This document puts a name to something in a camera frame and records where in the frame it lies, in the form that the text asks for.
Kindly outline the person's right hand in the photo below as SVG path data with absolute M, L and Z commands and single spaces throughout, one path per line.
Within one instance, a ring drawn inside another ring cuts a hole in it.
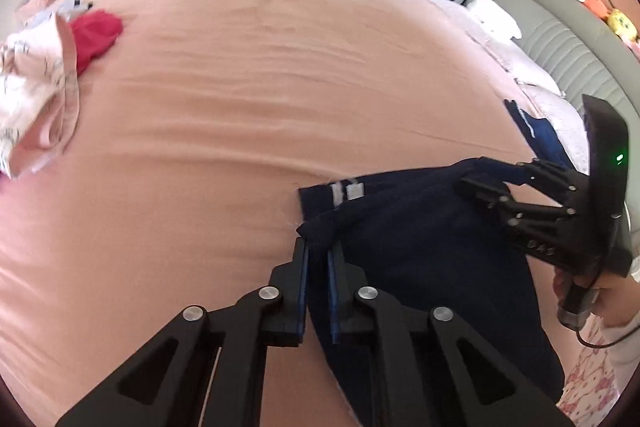
M 552 286 L 559 303 L 564 301 L 571 283 L 587 287 L 589 282 L 589 277 L 572 277 L 568 272 L 554 269 Z M 599 295 L 592 311 L 600 317 L 605 327 L 626 326 L 639 313 L 639 283 L 631 275 L 623 279 L 615 274 L 603 273 L 594 286 L 599 289 Z

